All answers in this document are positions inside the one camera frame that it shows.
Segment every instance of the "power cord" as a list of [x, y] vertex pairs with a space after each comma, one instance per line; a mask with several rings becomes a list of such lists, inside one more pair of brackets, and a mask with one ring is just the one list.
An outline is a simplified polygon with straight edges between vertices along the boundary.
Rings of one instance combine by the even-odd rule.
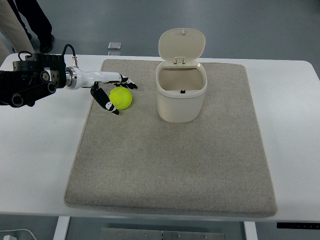
[[21, 57], [20, 57], [20, 54], [29, 54], [30, 56], [32, 55], [32, 53], [29, 52], [29, 51], [21, 51], [21, 52], [18, 53], [18, 58], [20, 59], [20, 61], [23, 61], [23, 60], [21, 59]]
[[75, 52], [75, 49], [74, 49], [74, 47], [71, 45], [71, 44], [66, 44], [65, 46], [64, 46], [64, 49], [63, 49], [63, 52], [62, 52], [62, 56], [64, 56], [65, 54], [66, 54], [66, 51], [67, 51], [67, 48], [71, 48], [71, 50], [72, 50], [72, 55], [73, 56], [76, 56], [76, 52]]
[[18, 232], [18, 231], [26, 231], [28, 233], [30, 233], [32, 235], [32, 237], [34, 238], [34, 240], [37, 240], [35, 235], [29, 230], [29, 229], [25, 229], [25, 228], [21, 228], [21, 229], [10, 229], [10, 230], [0, 230], [0, 233], [5, 233], [5, 232]]

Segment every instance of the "shoe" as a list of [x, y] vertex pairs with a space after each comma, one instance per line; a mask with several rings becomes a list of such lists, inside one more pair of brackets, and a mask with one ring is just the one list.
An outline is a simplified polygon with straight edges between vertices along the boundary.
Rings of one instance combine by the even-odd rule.
[[50, 42], [40, 42], [40, 52], [43, 54], [48, 54], [52, 51], [54, 48], [54, 41], [55, 37], [51, 35], [51, 41]]

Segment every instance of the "small box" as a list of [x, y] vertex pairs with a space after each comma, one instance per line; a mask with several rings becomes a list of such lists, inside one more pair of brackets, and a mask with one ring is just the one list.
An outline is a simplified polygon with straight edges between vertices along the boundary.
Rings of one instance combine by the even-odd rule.
[[170, 123], [187, 123], [200, 113], [208, 86], [204, 67], [196, 61], [206, 45], [202, 32], [192, 28], [166, 31], [159, 39], [164, 60], [156, 70], [156, 107]]
[[110, 50], [120, 50], [121, 42], [111, 41], [109, 42], [108, 49]]

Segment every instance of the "yellow ball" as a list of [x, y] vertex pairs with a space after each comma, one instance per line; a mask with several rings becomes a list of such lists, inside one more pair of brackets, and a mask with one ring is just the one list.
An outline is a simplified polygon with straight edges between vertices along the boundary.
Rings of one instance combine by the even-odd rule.
[[123, 110], [130, 106], [132, 102], [132, 95], [127, 88], [117, 86], [111, 90], [109, 99], [116, 109]]

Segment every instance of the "trash can lid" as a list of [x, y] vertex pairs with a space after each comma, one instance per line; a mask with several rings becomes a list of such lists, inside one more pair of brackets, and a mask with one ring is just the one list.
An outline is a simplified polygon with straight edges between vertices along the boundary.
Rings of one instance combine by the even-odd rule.
[[202, 32], [192, 28], [174, 28], [159, 39], [159, 55], [163, 60], [174, 61], [184, 57], [195, 60], [204, 52], [206, 38]]

